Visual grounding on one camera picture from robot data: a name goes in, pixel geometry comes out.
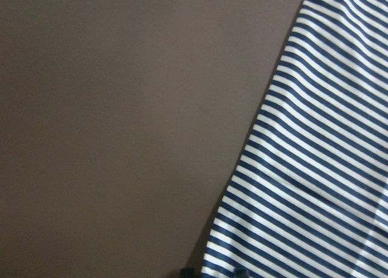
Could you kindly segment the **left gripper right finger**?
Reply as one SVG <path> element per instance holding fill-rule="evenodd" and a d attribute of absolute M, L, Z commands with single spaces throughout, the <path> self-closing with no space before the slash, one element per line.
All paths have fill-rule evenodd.
<path fill-rule="evenodd" d="M 248 270 L 244 268 L 237 268 L 233 272 L 233 278 L 248 278 Z"/>

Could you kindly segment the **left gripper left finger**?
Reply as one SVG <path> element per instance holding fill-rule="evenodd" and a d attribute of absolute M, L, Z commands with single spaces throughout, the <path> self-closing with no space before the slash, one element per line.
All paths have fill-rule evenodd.
<path fill-rule="evenodd" d="M 180 278 L 197 278 L 194 268 L 180 269 Z"/>

